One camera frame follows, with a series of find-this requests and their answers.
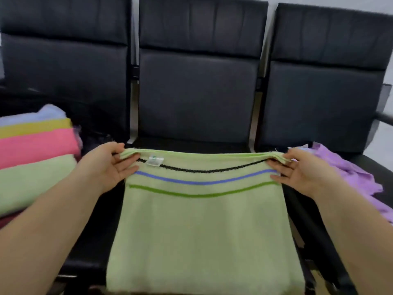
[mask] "lavender cloth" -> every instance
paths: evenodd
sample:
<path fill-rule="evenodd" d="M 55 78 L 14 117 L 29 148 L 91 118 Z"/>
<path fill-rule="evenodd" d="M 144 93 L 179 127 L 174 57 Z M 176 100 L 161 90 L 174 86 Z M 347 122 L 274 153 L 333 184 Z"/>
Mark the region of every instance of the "lavender cloth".
<path fill-rule="evenodd" d="M 66 113 L 53 104 L 44 105 L 37 113 L 21 113 L 0 118 L 0 126 L 67 118 Z"/>
<path fill-rule="evenodd" d="M 340 155 L 331 152 L 320 143 L 314 142 L 311 150 L 315 156 L 336 167 L 349 185 L 364 196 L 385 219 L 393 223 L 393 209 L 372 196 L 374 193 L 383 191 L 382 185 L 375 182 L 373 175 L 367 173 L 356 164 L 342 159 Z"/>

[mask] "light blue towel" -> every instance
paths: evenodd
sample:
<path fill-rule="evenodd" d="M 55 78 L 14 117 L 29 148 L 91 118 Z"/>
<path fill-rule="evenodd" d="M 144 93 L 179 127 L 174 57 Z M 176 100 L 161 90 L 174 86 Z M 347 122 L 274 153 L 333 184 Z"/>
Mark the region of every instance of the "light blue towel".
<path fill-rule="evenodd" d="M 37 113 L 22 113 L 0 118 L 0 126 L 8 126 L 21 123 L 32 123 L 53 119 L 67 118 L 66 113 L 53 104 L 44 105 Z"/>

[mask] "hand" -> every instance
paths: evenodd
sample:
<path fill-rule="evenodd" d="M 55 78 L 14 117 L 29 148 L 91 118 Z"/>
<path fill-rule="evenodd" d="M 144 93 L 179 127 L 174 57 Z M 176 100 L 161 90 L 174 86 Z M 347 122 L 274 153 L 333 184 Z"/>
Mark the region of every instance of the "hand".
<path fill-rule="evenodd" d="M 91 187 L 99 188 L 101 195 L 138 170 L 138 166 L 129 166 L 140 158 L 140 154 L 135 153 L 121 160 L 119 153 L 123 151 L 124 143 L 102 144 L 87 153 L 73 172 L 77 177 L 86 179 Z"/>
<path fill-rule="evenodd" d="M 269 160 L 267 164 L 283 175 L 281 177 L 271 175 L 270 177 L 308 197 L 315 199 L 321 189 L 331 188 L 337 183 L 343 182 L 333 167 L 311 153 L 291 148 L 283 156 L 287 159 L 294 158 L 297 161 L 292 160 L 283 165 L 275 160 Z"/>

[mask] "blue stripe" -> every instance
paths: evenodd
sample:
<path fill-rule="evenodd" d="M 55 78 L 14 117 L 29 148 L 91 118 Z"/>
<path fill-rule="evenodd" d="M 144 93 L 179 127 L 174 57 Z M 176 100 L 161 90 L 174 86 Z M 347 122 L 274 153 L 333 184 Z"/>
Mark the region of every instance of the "blue stripe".
<path fill-rule="evenodd" d="M 273 170 L 273 169 L 267 169 L 267 170 L 251 173 L 251 174 L 248 174 L 248 175 L 236 177 L 236 178 L 230 178 L 230 179 L 218 180 L 218 181 L 185 181 L 185 180 L 178 180 L 178 179 L 171 179 L 171 178 L 160 177 L 160 176 L 152 175 L 152 174 L 145 173 L 145 172 L 142 172 L 142 171 L 136 171 L 135 172 L 135 174 L 146 176 L 146 177 L 149 177 L 149 178 L 158 179 L 158 180 L 171 182 L 171 183 L 187 184 L 187 185 L 213 185 L 213 184 L 219 184 L 219 183 L 227 183 L 227 182 L 241 180 L 241 179 L 244 179 L 244 178 L 257 176 L 257 175 L 264 174 L 264 173 L 277 173 L 277 171 Z"/>

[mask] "row of chairs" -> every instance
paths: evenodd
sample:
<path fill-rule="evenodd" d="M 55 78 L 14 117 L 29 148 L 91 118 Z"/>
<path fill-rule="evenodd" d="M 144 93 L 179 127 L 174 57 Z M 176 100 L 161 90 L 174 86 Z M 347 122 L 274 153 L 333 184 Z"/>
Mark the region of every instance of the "row of chairs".
<path fill-rule="evenodd" d="M 131 64 L 131 6 L 131 0 L 0 0 L 6 89 L 53 95 L 82 128 L 123 142 L 138 94 L 133 147 L 251 151 L 268 3 L 140 0 L 139 66 Z M 393 206 L 393 173 L 362 155 L 392 49 L 392 16 L 279 4 L 264 48 L 254 149 L 321 142 L 374 174 L 384 186 L 376 197 Z M 115 189 L 100 199 L 63 277 L 105 283 L 123 196 Z M 288 187 L 284 194 L 307 259 L 341 292 L 356 293 L 315 203 Z"/>

